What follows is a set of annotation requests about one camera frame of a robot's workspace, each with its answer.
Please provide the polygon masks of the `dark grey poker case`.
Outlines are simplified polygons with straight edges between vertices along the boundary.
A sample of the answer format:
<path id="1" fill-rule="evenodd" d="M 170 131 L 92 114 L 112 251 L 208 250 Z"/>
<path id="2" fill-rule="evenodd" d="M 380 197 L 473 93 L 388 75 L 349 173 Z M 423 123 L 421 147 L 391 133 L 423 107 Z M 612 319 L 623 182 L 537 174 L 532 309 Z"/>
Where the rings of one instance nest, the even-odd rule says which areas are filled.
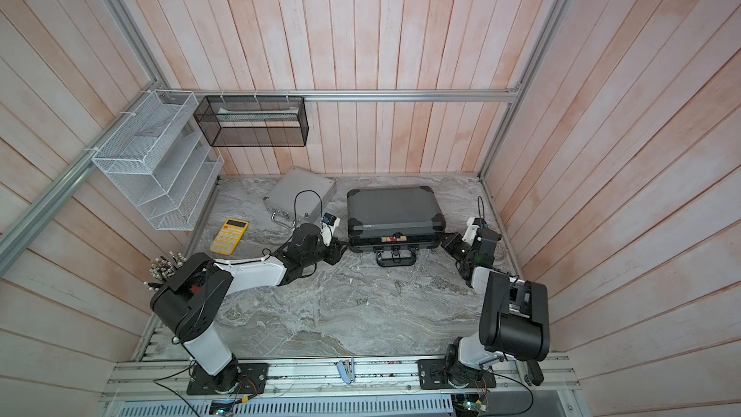
<path id="1" fill-rule="evenodd" d="M 347 193 L 347 236 L 355 253 L 376 255 L 382 268 L 413 266 L 421 249 L 440 245 L 446 218 L 426 185 L 351 189 Z M 382 242 L 396 237 L 396 242 Z"/>

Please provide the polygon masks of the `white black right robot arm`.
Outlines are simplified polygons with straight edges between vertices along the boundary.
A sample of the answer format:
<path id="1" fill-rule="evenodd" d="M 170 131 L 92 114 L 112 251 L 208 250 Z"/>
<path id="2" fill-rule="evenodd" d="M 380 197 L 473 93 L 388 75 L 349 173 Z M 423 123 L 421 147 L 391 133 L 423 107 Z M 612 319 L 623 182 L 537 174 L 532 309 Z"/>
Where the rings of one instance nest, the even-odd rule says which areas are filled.
<path id="1" fill-rule="evenodd" d="M 445 374 L 453 387 L 484 383 L 486 367 L 509 358 L 526 364 L 532 385 L 544 381 L 540 362 L 550 351 L 547 288 L 495 268 L 499 239 L 480 226 L 464 236 L 443 235 L 441 246 L 455 259 L 461 277 L 484 295 L 478 332 L 449 345 Z"/>

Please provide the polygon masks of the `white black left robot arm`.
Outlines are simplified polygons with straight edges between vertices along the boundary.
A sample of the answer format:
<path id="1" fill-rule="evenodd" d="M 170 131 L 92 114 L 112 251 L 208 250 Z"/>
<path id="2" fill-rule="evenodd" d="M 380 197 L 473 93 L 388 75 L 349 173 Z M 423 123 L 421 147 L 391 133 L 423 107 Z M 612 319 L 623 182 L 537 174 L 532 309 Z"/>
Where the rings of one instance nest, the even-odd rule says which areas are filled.
<path id="1" fill-rule="evenodd" d="M 213 326 L 229 295 L 285 286 L 306 277 L 320 262 L 337 264 L 349 245 L 334 237 L 334 227 L 304 223 L 280 247 L 259 258 L 212 259 L 196 253 L 156 285 L 152 312 L 174 333 L 195 362 L 190 393 L 229 394 L 242 382 L 239 361 Z"/>

